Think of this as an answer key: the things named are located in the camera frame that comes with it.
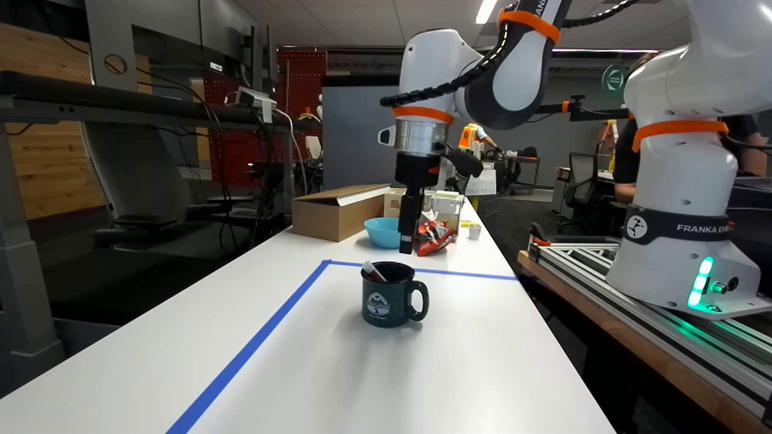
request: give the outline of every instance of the blue object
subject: blue object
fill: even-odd
[[[396,216],[374,216],[363,222],[367,237],[377,248],[398,248],[401,228]]]

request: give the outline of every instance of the cardboard box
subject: cardboard box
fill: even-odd
[[[363,220],[383,214],[388,185],[350,185],[292,200],[292,231],[342,242],[363,228]]]

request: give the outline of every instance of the ceiling light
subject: ceiling light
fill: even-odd
[[[497,7],[497,0],[483,0],[479,10],[478,10],[478,16],[474,16],[474,24],[488,24],[488,20],[491,14],[491,7]]]

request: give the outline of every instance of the workbench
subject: workbench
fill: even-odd
[[[561,268],[555,261],[556,247],[520,251],[519,272],[567,302],[730,432],[770,432],[770,335],[736,321],[688,321],[634,302],[604,284],[604,272],[587,271],[583,277]],[[605,248],[604,244],[565,247],[573,253]]]
[[[426,319],[363,324],[362,261],[409,261]],[[484,226],[429,259],[286,228],[0,400],[0,426],[613,432]]]

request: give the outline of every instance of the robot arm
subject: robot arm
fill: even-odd
[[[413,231],[426,185],[436,183],[438,153],[455,115],[491,127],[528,121],[541,103],[546,62],[556,44],[571,0],[523,0],[500,14],[500,44],[479,56],[459,32],[417,34],[402,56],[396,106],[396,180],[404,183],[401,251],[413,251]]]

